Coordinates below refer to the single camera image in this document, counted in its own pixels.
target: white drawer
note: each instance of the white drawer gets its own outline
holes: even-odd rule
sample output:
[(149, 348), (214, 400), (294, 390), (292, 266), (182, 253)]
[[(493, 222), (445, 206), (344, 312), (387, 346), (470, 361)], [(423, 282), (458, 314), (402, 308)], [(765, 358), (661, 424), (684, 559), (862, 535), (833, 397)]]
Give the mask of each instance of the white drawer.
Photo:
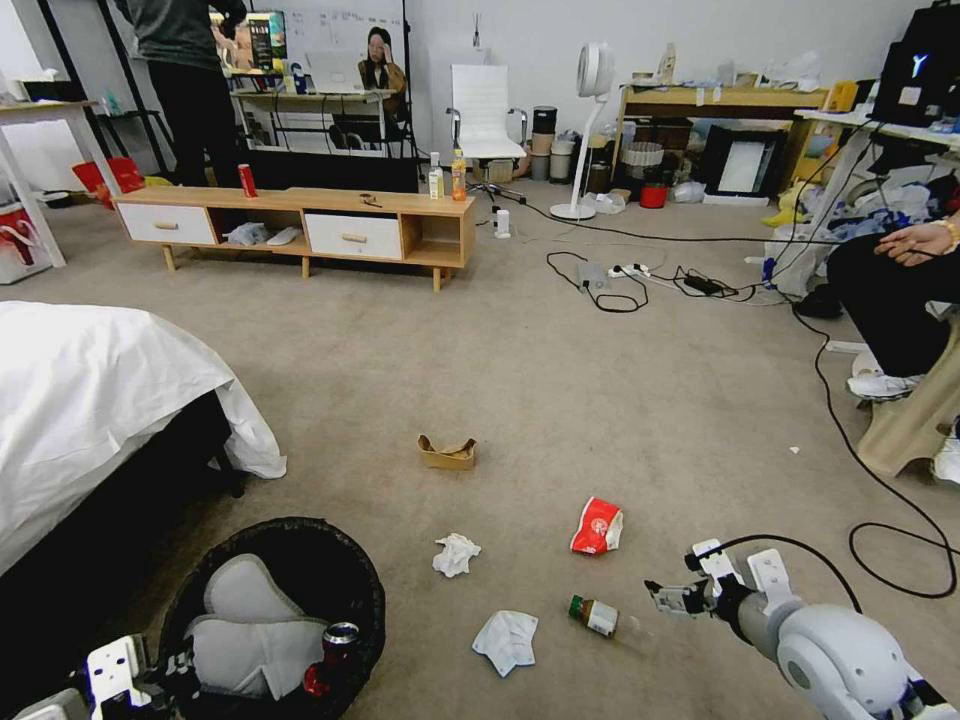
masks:
[(326, 255), (403, 259), (396, 218), (306, 213), (310, 249)]
[(118, 203), (120, 216), (134, 240), (216, 245), (204, 208), (185, 205)]

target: person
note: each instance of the person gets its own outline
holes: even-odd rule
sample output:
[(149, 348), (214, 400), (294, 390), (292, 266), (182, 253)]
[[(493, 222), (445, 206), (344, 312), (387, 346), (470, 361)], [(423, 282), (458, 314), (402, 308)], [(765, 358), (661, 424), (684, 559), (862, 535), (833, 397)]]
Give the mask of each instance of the person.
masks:
[(363, 87), (367, 90), (387, 89), (396, 92), (383, 101), (383, 113), (393, 126), (404, 120), (407, 77), (400, 66), (393, 62), (390, 33), (382, 27), (373, 27), (367, 33), (367, 59), (357, 66)]
[[(133, 25), (150, 82), (173, 133), (176, 180), (204, 186), (204, 149), (221, 187), (239, 187), (236, 119), (210, 30), (206, 0), (114, 0)], [(246, 17), (242, 0), (210, 0), (233, 38)]]
[[(868, 235), (838, 247), (827, 278), (876, 357), (881, 374), (850, 378), (857, 397), (905, 397), (947, 346), (950, 326), (926, 310), (929, 301), (960, 303), (960, 212), (945, 220)], [(960, 483), (960, 440), (955, 423), (931, 471)]]

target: white fan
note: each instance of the white fan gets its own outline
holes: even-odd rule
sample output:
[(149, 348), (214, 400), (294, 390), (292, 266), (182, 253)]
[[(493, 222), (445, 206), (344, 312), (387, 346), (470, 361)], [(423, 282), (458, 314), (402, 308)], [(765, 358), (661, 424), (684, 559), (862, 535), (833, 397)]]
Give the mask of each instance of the white fan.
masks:
[(577, 173), (573, 181), (570, 203), (561, 203), (550, 208), (550, 214), (567, 220), (586, 220), (597, 214), (593, 208), (584, 207), (579, 200), (580, 181), (583, 179), (583, 163), (587, 157), (587, 145), (590, 130), (597, 115), (607, 104), (607, 93), (613, 83), (613, 50), (606, 43), (589, 43), (580, 49), (580, 65), (577, 68), (577, 94), (580, 97), (593, 97), (595, 104), (583, 128), (580, 141), (580, 157), (577, 158)]

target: wooden tv cabinet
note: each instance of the wooden tv cabinet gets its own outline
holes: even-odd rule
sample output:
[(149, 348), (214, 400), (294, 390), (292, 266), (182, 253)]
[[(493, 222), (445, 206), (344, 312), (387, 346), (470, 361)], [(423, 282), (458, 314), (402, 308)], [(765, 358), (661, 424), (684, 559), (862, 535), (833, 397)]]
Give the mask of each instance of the wooden tv cabinet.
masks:
[[(431, 200), (412, 193), (290, 188), (248, 198), (233, 188), (149, 187), (113, 199), (129, 238), (159, 245), (176, 270), (174, 246), (294, 255), (304, 278), (310, 258), (420, 265), (433, 271), (433, 290), (466, 267), (475, 240), (474, 199)], [(301, 229), (288, 245), (228, 243), (241, 223)]]

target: office chair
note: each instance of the office chair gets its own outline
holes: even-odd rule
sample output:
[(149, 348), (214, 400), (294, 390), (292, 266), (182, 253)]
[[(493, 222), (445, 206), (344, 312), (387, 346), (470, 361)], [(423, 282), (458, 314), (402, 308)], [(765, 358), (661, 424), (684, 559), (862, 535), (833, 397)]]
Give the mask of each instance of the office chair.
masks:
[[(505, 65), (452, 65), (453, 107), (447, 114), (453, 116), (451, 131), (453, 146), (463, 151), (464, 158), (478, 160), (480, 167), (491, 160), (516, 161), (526, 157), (523, 144), (527, 139), (527, 113), (507, 105), (507, 67)], [(507, 115), (520, 114), (521, 144), (507, 135)], [(520, 199), (522, 193), (507, 190), (496, 183), (483, 181), (470, 190)]]

